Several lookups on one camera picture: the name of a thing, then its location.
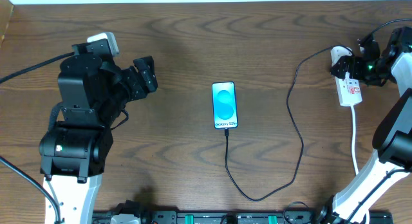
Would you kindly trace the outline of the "blue screen Galaxy smartphone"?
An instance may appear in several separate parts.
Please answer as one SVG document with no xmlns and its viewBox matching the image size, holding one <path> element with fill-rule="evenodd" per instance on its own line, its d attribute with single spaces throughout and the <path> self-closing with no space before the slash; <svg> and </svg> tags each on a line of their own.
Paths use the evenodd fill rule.
<svg viewBox="0 0 412 224">
<path fill-rule="evenodd" d="M 233 81 L 212 84 L 212 104 L 216 129 L 238 127 L 236 89 Z"/>
</svg>

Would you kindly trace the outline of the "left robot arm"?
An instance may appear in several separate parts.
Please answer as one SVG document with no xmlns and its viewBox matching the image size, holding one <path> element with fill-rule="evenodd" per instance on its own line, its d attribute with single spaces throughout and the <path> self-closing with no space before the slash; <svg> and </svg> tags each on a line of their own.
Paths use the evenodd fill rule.
<svg viewBox="0 0 412 224">
<path fill-rule="evenodd" d="M 58 76 L 62 121 L 50 124 L 39 144 L 44 185 L 59 208 L 57 223 L 91 223 L 113 122 L 126 104 L 156 91 L 151 56 L 119 68 L 112 57 L 90 53 L 64 60 Z"/>
</svg>

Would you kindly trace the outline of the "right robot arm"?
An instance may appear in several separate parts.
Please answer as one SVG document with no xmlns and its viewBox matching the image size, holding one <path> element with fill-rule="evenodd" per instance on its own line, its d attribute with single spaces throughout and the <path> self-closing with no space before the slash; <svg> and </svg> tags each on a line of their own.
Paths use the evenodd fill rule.
<svg viewBox="0 0 412 224">
<path fill-rule="evenodd" d="M 398 86 L 400 98 L 375 131 L 373 153 L 358 175 L 323 207 L 317 223 L 363 223 L 369 208 L 397 181 L 411 174 L 411 28 L 392 31 L 380 50 L 374 34 L 358 41 L 362 56 L 331 50 L 330 73 L 368 86 Z"/>
</svg>

